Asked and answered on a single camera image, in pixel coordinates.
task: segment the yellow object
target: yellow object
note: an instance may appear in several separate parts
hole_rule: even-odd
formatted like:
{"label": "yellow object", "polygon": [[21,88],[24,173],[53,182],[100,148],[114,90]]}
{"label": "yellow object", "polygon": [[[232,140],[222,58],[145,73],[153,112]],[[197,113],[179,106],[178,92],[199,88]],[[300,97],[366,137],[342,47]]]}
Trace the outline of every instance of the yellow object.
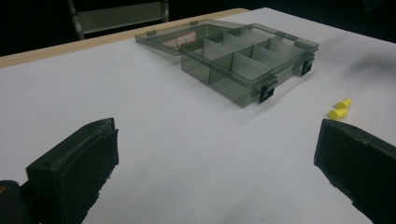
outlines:
{"label": "yellow object", "polygon": [[347,115],[347,109],[335,109],[329,112],[330,119],[341,119]]}
{"label": "yellow object", "polygon": [[345,99],[343,101],[338,102],[335,105],[335,108],[336,109],[349,109],[350,105],[352,105],[352,100],[347,98],[347,99]]}

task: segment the dark background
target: dark background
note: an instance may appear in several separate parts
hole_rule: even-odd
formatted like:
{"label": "dark background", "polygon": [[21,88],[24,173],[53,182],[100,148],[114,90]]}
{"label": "dark background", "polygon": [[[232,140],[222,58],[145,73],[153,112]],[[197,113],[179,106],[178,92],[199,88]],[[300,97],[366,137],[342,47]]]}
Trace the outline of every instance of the dark background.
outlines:
{"label": "dark background", "polygon": [[[74,0],[74,3],[77,11],[83,11],[150,1],[152,0]],[[396,43],[395,0],[388,0],[369,12],[364,12],[363,0],[169,0],[170,21],[236,7],[270,7],[311,21]],[[0,17],[0,56],[78,40],[66,0],[6,0],[0,7]],[[96,35],[107,35],[136,27],[130,26]]]}

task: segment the white table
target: white table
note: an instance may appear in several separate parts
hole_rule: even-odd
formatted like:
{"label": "white table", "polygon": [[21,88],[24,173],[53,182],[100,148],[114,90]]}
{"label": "white table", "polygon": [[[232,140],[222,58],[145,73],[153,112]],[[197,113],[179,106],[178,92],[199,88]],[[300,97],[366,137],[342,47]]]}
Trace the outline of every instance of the white table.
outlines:
{"label": "white table", "polygon": [[364,224],[371,221],[314,166],[321,120],[396,145],[396,45],[269,8],[222,18],[319,43],[313,69],[244,109],[127,39],[0,70],[0,179],[72,132],[113,117],[118,165],[85,224]]}

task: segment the wooden table edge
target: wooden table edge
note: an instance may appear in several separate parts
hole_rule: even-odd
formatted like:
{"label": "wooden table edge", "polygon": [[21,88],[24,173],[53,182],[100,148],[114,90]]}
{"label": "wooden table edge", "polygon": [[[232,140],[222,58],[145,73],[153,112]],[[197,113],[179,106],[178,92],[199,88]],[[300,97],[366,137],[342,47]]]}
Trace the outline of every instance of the wooden table edge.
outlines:
{"label": "wooden table edge", "polygon": [[220,12],[215,12],[215,13],[210,13],[210,14],[205,14],[202,16],[197,16],[197,17],[191,17],[179,21],[170,21],[166,23],[161,23],[161,24],[156,24],[152,26],[147,26],[143,28],[138,28],[130,31],[125,31],[121,33],[116,33],[112,35],[103,35],[99,36],[96,38],[92,39],[85,39],[85,40],[80,40],[72,43],[67,43],[67,44],[62,44],[58,46],[53,46],[49,48],[44,48],[44,49],[35,49],[31,51],[26,51],[22,53],[17,53],[17,54],[11,54],[8,56],[0,57],[0,68],[3,67],[8,67],[16,64],[21,64],[21,63],[29,63],[41,59],[46,59],[54,56],[58,56],[61,54],[66,54],[70,52],[74,52],[77,50],[82,50],[82,49],[89,49],[89,48],[94,48],[97,46],[125,40],[125,39],[131,39],[134,38],[135,35],[139,35],[142,33],[145,33],[146,31],[154,30],[154,29],[164,29],[184,23],[188,23],[190,21],[200,21],[200,20],[206,20],[206,19],[217,19],[221,17],[226,17],[226,16],[231,16],[243,12],[247,12],[247,9],[244,8],[233,8],[225,11],[220,11]]}

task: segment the gray translucent plastic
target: gray translucent plastic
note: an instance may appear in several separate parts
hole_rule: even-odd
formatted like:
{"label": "gray translucent plastic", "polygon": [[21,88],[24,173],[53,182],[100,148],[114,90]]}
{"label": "gray translucent plastic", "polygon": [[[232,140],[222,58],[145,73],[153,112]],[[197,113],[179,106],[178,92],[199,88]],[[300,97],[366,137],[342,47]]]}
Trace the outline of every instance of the gray translucent plastic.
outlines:
{"label": "gray translucent plastic", "polygon": [[241,107],[309,71],[318,44],[261,25],[205,21],[136,36],[171,54],[181,68]]}

